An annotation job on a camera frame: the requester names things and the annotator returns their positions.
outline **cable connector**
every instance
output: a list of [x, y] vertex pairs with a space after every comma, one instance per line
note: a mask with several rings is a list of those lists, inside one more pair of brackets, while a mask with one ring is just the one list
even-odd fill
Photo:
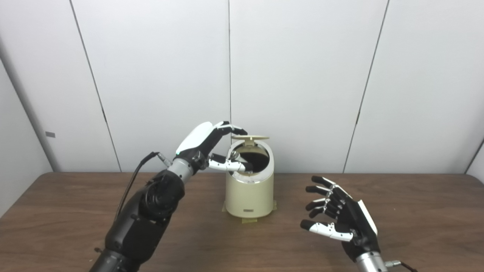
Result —
[[385, 266], [388, 267], [388, 268], [399, 266], [399, 265], [405, 267], [406, 269], [410, 270], [411, 272], [418, 272], [415, 268], [412, 268], [410, 265], [408, 265], [404, 262], [401, 262], [399, 260], [385, 262]]
[[399, 261], [399, 260], [394, 260], [394, 261], [387, 261], [387, 262], [385, 262], [385, 266], [386, 266], [386, 267], [395, 267], [395, 266], [399, 266], [399, 265], [401, 265], [401, 264], [402, 264], [402, 262], [401, 262], [401, 261]]
[[157, 154], [158, 158], [167, 166], [167, 167], [170, 167], [173, 163], [168, 160], [163, 154], [161, 153], [158, 153]]

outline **yellow tape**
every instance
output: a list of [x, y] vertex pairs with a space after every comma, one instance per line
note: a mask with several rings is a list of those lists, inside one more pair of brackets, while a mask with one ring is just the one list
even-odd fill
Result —
[[242, 224], [256, 223], [256, 222], [257, 222], [257, 218], [242, 218]]

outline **black fingertip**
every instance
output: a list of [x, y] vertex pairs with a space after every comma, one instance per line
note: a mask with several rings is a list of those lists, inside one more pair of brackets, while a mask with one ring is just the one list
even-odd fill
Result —
[[314, 209], [316, 207], [316, 205], [317, 204], [314, 203], [314, 202], [311, 202], [311, 203], [307, 204], [306, 205], [306, 211], [310, 211], [310, 210]]
[[242, 163], [241, 164], [244, 166], [245, 171], [244, 172], [252, 172], [254, 171], [254, 166], [251, 163]]
[[312, 182], [321, 183], [321, 181], [323, 181], [323, 177], [320, 177], [320, 176], [312, 176], [311, 177], [311, 181]]
[[244, 129], [237, 129], [238, 135], [247, 135], [248, 133]]
[[314, 224], [316, 224], [316, 222], [314, 221], [311, 221], [311, 220], [307, 220], [307, 219], [303, 219], [301, 221], [301, 228], [305, 229], [305, 230], [309, 230]]
[[320, 214], [321, 211], [319, 210], [312, 210], [310, 213], [309, 213], [309, 218], [315, 218], [316, 215]]
[[317, 187], [316, 186], [306, 186], [306, 192], [307, 193], [315, 193], [317, 191]]

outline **open lid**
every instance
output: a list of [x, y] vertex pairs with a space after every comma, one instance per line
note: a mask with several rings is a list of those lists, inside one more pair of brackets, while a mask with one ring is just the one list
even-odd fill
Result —
[[255, 143], [254, 143], [255, 140], [265, 140], [265, 139], [269, 139], [269, 137], [260, 136], [260, 135], [234, 135], [234, 136], [232, 136], [232, 139], [244, 140], [245, 146], [253, 146], [253, 145], [255, 145]]

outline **fingertip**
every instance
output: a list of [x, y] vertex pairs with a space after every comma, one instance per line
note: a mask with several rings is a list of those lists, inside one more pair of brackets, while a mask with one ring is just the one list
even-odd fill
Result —
[[320, 176], [312, 176], [311, 177], [312, 182], [318, 182], [318, 181], [322, 181], [322, 180], [323, 180], [323, 177], [320, 177]]
[[307, 193], [315, 193], [316, 192], [316, 186], [306, 186], [306, 192]]
[[307, 220], [307, 219], [303, 219], [301, 221], [301, 228], [305, 229], [305, 230], [309, 230], [314, 224], [316, 224], [316, 222], [314, 221], [311, 221], [311, 220]]

